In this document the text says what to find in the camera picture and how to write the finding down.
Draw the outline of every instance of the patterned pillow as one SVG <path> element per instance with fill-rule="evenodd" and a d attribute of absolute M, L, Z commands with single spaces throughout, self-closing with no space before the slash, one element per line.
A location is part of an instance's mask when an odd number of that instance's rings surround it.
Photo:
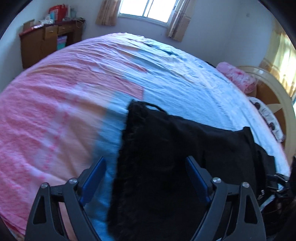
<path fill-rule="evenodd" d="M 249 94 L 255 90 L 257 80 L 248 75 L 245 71 L 242 71 L 227 62 L 219 63 L 216 69 L 225 75 L 245 94 Z"/>
<path fill-rule="evenodd" d="M 255 97 L 248 98 L 251 101 L 251 103 L 253 103 L 253 105 L 256 107 L 260 115 L 263 117 L 276 140 L 278 142 L 283 142 L 285 140 L 285 135 L 283 134 L 279 122 L 272 113 L 272 111 L 261 100 Z"/>

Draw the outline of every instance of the bedspread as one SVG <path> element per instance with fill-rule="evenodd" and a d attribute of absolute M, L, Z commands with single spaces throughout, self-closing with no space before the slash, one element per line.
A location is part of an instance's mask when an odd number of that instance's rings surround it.
<path fill-rule="evenodd" d="M 41 183 L 64 184 L 104 156 L 106 175 L 85 210 L 101 239 L 112 240 L 105 220 L 132 99 L 217 128 L 250 126 L 255 142 L 275 156 L 277 172 L 289 175 L 264 120 L 215 68 L 151 39 L 109 34 L 51 54 L 0 95 L 0 216 L 12 229 L 25 233 Z"/>

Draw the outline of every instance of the black cloth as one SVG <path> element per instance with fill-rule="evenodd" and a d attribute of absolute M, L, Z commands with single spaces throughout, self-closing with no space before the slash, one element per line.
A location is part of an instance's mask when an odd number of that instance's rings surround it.
<path fill-rule="evenodd" d="M 290 187 L 294 195 L 296 195 L 296 158 L 293 157 L 292 171 L 289 179 Z"/>
<path fill-rule="evenodd" d="M 249 127 L 222 130 L 146 105 L 130 103 L 122 132 L 107 216 L 115 240 L 191 240 L 207 207 L 186 173 L 187 156 L 226 183 L 246 181 L 257 196 L 265 189 L 274 158 L 254 143 Z"/>

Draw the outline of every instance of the beige curtain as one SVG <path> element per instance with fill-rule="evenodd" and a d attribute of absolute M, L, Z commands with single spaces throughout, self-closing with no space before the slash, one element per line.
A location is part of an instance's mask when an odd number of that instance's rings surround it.
<path fill-rule="evenodd" d="M 278 21 L 275 21 L 269 48 L 259 67 L 269 71 L 291 98 L 295 96 L 296 51 Z"/>
<path fill-rule="evenodd" d="M 103 0 L 98 17 L 96 18 L 96 24 L 115 26 L 120 4 L 121 0 Z"/>
<path fill-rule="evenodd" d="M 167 36 L 179 42 L 182 41 L 185 31 L 193 15 L 196 0 L 180 0 L 173 13 L 173 18 L 167 30 Z"/>

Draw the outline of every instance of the headboard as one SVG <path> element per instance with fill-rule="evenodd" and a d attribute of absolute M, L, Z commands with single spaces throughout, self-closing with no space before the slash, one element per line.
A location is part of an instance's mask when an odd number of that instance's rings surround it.
<path fill-rule="evenodd" d="M 280 82 L 264 69 L 253 66 L 240 66 L 239 69 L 255 77 L 257 85 L 256 98 L 274 112 L 286 139 L 282 142 L 287 160 L 291 165 L 296 152 L 296 119 L 292 101 Z"/>

